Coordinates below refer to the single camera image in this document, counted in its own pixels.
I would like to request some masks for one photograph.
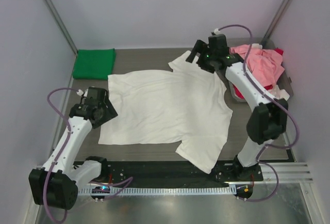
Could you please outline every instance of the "green folded cloth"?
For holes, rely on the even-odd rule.
[[[116,52],[111,50],[79,50],[72,77],[107,80],[112,73]]]

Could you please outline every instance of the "white cloth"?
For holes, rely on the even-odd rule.
[[[205,173],[214,167],[227,141],[232,110],[216,74],[185,62],[173,72],[136,71],[109,75],[109,98],[118,116],[101,126],[99,144],[157,144],[182,141],[176,152]]]

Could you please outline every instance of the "pink cloth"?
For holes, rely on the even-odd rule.
[[[231,52],[238,53],[244,59],[248,49],[248,45],[242,45],[232,47]],[[282,55],[275,50],[251,49],[246,64],[253,76],[265,87],[276,85],[278,78],[284,72],[282,62]]]

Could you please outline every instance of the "t-shirt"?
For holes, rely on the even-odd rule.
[[[136,71],[109,75],[109,98],[118,116],[101,126],[99,144],[158,144],[182,141],[176,153],[205,173],[214,167],[227,141],[232,110],[224,102],[219,77],[185,62],[173,72]]]

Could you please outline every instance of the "white wall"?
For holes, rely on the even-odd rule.
[[[301,130],[295,155],[308,162],[330,219],[329,0],[293,0],[272,39],[284,49],[284,66],[292,79],[289,110]]]
[[[0,0],[0,10],[0,218],[22,223],[28,175],[52,145],[57,117],[46,96],[68,85],[74,55],[43,0]]]
[[[282,0],[53,0],[79,49],[191,47],[228,24],[262,37]],[[229,29],[230,38],[248,37]]]

